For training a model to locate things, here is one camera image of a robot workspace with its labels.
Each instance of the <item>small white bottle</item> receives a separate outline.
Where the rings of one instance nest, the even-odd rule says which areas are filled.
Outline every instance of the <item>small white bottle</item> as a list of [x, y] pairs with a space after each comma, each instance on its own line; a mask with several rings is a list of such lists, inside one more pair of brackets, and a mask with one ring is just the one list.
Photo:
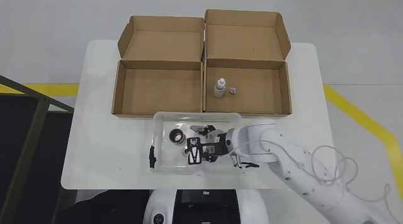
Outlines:
[[224, 78], [221, 78], [220, 80], [218, 80], [218, 81], [215, 83], [215, 86], [214, 86], [214, 96], [215, 96], [216, 98], [220, 98], [220, 97], [222, 97], [222, 95], [224, 94], [224, 91], [225, 91], [225, 79], [224, 79]]

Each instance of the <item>transparent plastic container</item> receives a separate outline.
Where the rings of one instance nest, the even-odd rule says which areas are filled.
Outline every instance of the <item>transparent plastic container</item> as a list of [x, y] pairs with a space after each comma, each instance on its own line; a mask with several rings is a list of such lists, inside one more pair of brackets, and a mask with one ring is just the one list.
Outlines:
[[158, 112], [154, 115], [154, 132], [152, 146], [157, 159], [152, 172], [159, 174], [214, 174], [214, 173], [244, 173], [234, 163], [230, 155], [218, 157], [215, 162], [203, 161], [201, 164], [188, 164], [184, 154], [186, 140], [175, 144], [169, 139], [171, 130], [179, 128], [186, 138], [200, 137], [201, 143], [205, 138], [190, 129], [191, 125], [213, 125], [218, 130], [227, 132], [231, 128], [241, 125], [241, 116], [238, 113], [177, 113]]

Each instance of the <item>yellow floor line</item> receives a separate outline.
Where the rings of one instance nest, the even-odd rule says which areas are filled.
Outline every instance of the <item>yellow floor line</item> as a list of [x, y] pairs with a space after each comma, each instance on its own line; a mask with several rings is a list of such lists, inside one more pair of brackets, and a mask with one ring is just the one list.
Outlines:
[[[79, 84], [24, 84], [47, 96], [77, 96]], [[364, 112], [342, 97], [331, 87], [324, 85], [326, 99], [346, 113], [355, 122], [379, 138], [385, 145], [400, 198], [403, 199], [403, 155], [396, 137], [386, 130], [382, 125], [371, 119]], [[0, 93], [18, 94], [18, 91], [0, 85]]]
[[385, 145], [397, 189], [399, 190], [400, 198], [403, 199], [403, 155], [397, 138], [328, 85], [324, 85], [324, 91], [327, 100], [379, 138]]
[[[28, 83], [24, 84], [47, 96], [77, 96], [78, 83]], [[0, 93], [21, 94], [19, 91], [0, 84]]]

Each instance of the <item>open cardboard box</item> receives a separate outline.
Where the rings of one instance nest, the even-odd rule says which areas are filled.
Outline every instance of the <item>open cardboard box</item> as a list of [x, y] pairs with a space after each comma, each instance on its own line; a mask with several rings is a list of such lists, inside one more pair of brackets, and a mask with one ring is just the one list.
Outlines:
[[[292, 113], [288, 69], [291, 49], [280, 13], [207, 10], [204, 62], [205, 112], [254, 115]], [[221, 98], [213, 94], [220, 78], [226, 81]], [[235, 87], [235, 95], [229, 94]]]
[[132, 16], [118, 49], [112, 114], [202, 112], [203, 18]]

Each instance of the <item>cardboard box lid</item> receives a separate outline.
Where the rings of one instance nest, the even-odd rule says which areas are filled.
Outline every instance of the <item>cardboard box lid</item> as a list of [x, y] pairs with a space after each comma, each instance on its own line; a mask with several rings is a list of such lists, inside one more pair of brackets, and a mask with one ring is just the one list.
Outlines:
[[286, 59], [291, 43], [280, 13], [208, 9], [208, 59]]
[[123, 60], [200, 62], [203, 18], [132, 16], [119, 41]]

